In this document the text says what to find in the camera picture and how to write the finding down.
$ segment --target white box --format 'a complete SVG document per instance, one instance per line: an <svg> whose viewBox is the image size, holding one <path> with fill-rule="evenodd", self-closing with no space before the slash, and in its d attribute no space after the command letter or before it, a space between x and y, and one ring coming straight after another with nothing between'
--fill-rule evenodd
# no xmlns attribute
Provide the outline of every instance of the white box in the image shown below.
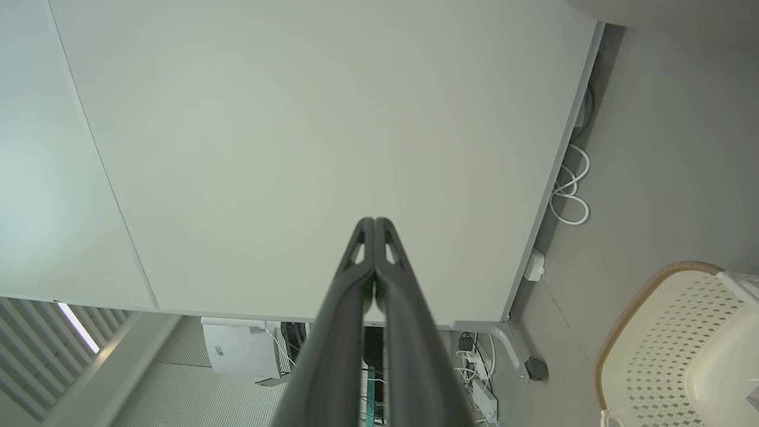
<svg viewBox="0 0 759 427"><path fill-rule="evenodd" d="M200 323L214 372L280 377L278 349L264 321L201 318Z"/></svg>

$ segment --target white desk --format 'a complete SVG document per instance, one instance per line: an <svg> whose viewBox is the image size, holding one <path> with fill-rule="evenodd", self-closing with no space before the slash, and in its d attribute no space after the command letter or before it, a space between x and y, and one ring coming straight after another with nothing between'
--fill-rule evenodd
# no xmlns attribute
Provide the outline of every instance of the white desk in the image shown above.
<svg viewBox="0 0 759 427"><path fill-rule="evenodd" d="M0 294L153 305L44 1L0 4Z"/></svg>
<svg viewBox="0 0 759 427"><path fill-rule="evenodd" d="M601 28L559 0L51 4L159 308L260 318L314 318L384 216L436 323L499 320Z"/></svg>

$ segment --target cable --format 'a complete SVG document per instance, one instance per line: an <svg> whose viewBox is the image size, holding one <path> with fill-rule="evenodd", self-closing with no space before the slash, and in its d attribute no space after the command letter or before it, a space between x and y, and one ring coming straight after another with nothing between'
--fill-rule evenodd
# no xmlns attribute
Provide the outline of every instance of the cable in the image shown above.
<svg viewBox="0 0 759 427"><path fill-rule="evenodd" d="M287 350L282 349L282 345L279 343L279 340L274 338L274 335L272 335L272 332L269 331L269 328L266 328L264 330L266 331L267 334L269 334L272 340L274 340L274 344L276 344L277 348L279 349L279 354L283 355L290 362L290 365L295 367L295 362L293 362L292 359L290 359L290 357L287 355Z"/></svg>
<svg viewBox="0 0 759 427"><path fill-rule="evenodd" d="M580 153L580 155L583 156L583 158L585 158L585 169L582 172L580 172L579 175L576 176L574 172L572 172L567 166L564 166L562 164L561 169L567 172L569 176L571 176L572 178L569 180L569 182L563 185L560 185L559 179L556 178L555 188L551 192L551 198L548 201L548 206L551 208L551 212L553 212L553 215L556 217L556 219L570 226L578 226L584 223L585 221L587 221L587 218L591 215L591 207L589 207L584 200L582 200L576 195L577 190L578 190L578 182L587 175L588 171L591 170L591 158L587 155L587 153L585 153L584 150L582 150L580 147L573 144L577 140L577 138L579 138L580 135L582 135L585 132L587 127L590 125L591 120L593 119L594 113L596 112L596 93L593 90L593 87L588 85L587 92L591 98L591 113L587 117L587 121L582 126L580 131L571 140L569 140L569 148L577 151L578 153ZM565 191L565 189L569 187L572 187L572 189L569 192ZM556 208L553 206L554 197L568 198L568 199L572 199L573 201L577 201L585 209L585 215L583 215L582 219L580 219L579 221L570 221L570 220L567 220L566 218L563 218L561 215L559 215L556 212Z"/></svg>

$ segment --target power adapter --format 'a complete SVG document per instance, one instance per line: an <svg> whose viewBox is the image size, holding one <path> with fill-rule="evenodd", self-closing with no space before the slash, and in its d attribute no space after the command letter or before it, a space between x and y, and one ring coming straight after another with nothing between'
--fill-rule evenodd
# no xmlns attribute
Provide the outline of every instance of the power adapter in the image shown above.
<svg viewBox="0 0 759 427"><path fill-rule="evenodd" d="M474 340L468 335L461 335L458 338L458 351L474 351Z"/></svg>

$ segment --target desk leg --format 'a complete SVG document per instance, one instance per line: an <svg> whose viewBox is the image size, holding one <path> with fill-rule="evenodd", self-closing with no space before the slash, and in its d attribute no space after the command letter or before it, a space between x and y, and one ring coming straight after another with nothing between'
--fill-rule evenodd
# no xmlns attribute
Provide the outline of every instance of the desk leg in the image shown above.
<svg viewBox="0 0 759 427"><path fill-rule="evenodd" d="M503 344L506 348L506 354L509 355L509 361L517 371L519 378L525 382L530 382L530 375L527 371L526 362L532 362L536 359L524 359L519 351L519 345L514 338L512 325L509 321L455 321L451 323L452 331L476 332L478 334L490 334Z"/></svg>

